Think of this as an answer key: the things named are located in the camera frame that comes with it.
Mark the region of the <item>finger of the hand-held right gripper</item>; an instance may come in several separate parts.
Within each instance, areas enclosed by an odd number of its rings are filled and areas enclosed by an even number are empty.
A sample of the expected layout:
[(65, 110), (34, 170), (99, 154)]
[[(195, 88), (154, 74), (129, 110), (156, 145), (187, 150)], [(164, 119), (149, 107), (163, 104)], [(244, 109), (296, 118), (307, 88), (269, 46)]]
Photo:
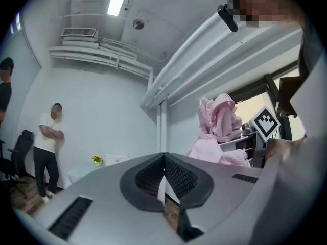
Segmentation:
[(253, 137), (253, 135), (241, 136), (241, 137), (234, 139), (232, 141), (229, 141), (229, 142), (218, 143), (218, 145), (222, 149), (236, 149), (237, 143), (245, 141), (247, 139), (251, 139), (252, 137)]

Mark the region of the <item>person's torso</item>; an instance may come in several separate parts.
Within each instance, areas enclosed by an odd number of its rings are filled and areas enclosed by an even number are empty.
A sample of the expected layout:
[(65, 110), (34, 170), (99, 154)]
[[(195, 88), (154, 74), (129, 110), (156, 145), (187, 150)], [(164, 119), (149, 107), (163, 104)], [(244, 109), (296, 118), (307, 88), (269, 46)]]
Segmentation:
[(316, 66), (319, 58), (325, 54), (323, 43), (307, 16), (302, 25), (302, 39), (298, 55), (298, 69), (301, 77), (306, 79)]

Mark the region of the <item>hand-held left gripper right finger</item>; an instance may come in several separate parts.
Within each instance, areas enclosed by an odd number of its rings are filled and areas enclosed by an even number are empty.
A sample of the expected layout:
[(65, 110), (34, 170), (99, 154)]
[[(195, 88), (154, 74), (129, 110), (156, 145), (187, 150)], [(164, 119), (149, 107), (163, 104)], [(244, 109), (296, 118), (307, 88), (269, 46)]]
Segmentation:
[(248, 196), (262, 170), (165, 153), (165, 177), (179, 199), (177, 234), (190, 241), (226, 219)]

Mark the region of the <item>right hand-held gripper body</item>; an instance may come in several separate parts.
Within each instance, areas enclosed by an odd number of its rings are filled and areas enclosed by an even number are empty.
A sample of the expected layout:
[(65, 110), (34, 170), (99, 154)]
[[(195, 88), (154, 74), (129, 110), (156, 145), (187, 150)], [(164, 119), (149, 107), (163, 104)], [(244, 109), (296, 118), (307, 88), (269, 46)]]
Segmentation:
[(252, 167), (264, 167), (265, 151), (268, 139), (280, 127), (280, 122), (272, 112), (264, 106), (248, 123), (242, 124), (242, 135), (252, 138), (254, 147), (249, 162)]

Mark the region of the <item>black chest-mounted monitor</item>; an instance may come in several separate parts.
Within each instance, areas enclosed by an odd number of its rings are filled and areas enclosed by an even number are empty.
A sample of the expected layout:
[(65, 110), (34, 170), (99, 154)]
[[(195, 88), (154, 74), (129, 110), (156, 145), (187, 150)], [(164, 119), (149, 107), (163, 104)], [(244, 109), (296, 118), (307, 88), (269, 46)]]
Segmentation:
[(290, 99), (295, 95), (304, 81), (305, 79), (300, 76), (280, 78), (275, 110), (281, 118), (289, 116), (297, 117), (296, 111), (290, 103)]

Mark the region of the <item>thin white pipe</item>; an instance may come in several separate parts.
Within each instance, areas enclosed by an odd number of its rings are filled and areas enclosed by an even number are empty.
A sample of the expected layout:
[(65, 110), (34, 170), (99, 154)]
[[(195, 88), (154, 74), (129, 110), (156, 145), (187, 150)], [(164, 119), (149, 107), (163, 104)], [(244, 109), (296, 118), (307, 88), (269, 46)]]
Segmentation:
[(156, 116), (156, 151), (167, 151), (167, 100), (157, 106)]

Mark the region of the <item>person's right forearm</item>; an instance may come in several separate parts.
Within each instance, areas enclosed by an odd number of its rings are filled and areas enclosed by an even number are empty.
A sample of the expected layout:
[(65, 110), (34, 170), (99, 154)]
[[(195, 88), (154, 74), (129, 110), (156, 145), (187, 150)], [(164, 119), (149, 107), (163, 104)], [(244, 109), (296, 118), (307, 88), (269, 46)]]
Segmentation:
[(285, 140), (285, 139), (272, 139), (267, 141), (265, 158), (266, 161), (270, 158), (281, 158), (286, 161), (290, 156), (292, 151), (299, 145), (303, 144), (306, 140), (307, 135), (305, 134), (302, 138), (298, 140)]

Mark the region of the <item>black window frame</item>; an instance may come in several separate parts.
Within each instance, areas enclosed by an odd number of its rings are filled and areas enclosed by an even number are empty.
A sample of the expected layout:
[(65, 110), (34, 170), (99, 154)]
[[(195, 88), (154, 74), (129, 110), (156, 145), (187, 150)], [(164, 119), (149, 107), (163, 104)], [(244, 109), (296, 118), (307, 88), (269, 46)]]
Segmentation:
[(276, 134), (274, 134), (274, 137), (285, 140), (292, 139), (289, 119), (287, 117), (281, 117), (275, 111), (278, 88), (270, 74), (231, 92), (229, 96), (238, 107), (236, 114), (242, 118), (244, 123), (249, 122), (262, 107), (266, 106), (281, 124)]

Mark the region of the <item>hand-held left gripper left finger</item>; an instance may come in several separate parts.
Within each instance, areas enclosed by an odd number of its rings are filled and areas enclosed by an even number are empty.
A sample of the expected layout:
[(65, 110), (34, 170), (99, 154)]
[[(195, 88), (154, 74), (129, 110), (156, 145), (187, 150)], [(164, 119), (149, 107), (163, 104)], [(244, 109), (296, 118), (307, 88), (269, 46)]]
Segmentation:
[(72, 245), (183, 245), (162, 212), (141, 211), (120, 191), (125, 171), (154, 156), (94, 170), (43, 205), (34, 219), (48, 229), (77, 197), (86, 197), (92, 203), (68, 239)]

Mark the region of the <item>black office chair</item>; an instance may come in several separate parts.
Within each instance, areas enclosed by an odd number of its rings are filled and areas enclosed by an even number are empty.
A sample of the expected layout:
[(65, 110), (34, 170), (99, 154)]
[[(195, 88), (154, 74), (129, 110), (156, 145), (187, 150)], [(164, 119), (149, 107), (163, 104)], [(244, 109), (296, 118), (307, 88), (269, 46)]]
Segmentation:
[(25, 158), (33, 144), (34, 133), (28, 130), (23, 130), (19, 135), (14, 148), (8, 148), (11, 153), (11, 158), (3, 157), (3, 145), (5, 142), (0, 140), (0, 172), (5, 174), (5, 180), (0, 183), (9, 190), (17, 188), (19, 183), (25, 183), (18, 180), (19, 177), (26, 175)]

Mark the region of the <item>thick white pipe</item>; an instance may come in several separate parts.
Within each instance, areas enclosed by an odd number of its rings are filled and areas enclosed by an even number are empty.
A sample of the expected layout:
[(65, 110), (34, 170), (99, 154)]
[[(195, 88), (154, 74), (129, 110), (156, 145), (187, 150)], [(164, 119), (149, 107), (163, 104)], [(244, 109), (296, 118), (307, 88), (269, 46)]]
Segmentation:
[(302, 31), (296, 24), (241, 22), (232, 32), (211, 16), (178, 49), (148, 89), (140, 106), (173, 106), (187, 98), (229, 92), (297, 61)]

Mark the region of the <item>white air conditioner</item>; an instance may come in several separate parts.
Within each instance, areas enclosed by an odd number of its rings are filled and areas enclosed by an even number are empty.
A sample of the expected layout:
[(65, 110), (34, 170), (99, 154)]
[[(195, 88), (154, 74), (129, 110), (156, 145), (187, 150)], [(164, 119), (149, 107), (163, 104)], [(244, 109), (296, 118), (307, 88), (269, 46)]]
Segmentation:
[(98, 39), (99, 32), (95, 28), (64, 28), (61, 33), (63, 46), (98, 49)]

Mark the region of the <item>white horizontal pipe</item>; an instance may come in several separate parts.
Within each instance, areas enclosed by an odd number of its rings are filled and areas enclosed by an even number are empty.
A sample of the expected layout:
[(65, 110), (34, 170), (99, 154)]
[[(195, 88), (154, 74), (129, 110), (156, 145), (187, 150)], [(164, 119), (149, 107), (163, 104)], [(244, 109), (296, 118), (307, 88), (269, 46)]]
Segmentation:
[(136, 54), (104, 43), (64, 40), (61, 45), (50, 46), (48, 52), (52, 58), (96, 63), (154, 78), (153, 68), (139, 62)]

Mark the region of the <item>pink towel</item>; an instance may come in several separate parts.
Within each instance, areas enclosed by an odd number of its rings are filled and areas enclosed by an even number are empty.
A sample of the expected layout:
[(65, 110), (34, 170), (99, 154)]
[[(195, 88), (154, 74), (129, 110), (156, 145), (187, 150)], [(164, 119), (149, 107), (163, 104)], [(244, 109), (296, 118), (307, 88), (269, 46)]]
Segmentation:
[(241, 137), (242, 119), (236, 116), (237, 107), (227, 93), (215, 100), (203, 97), (197, 109), (200, 133), (186, 153), (188, 157), (223, 165), (250, 167), (245, 149), (223, 151), (221, 143)]

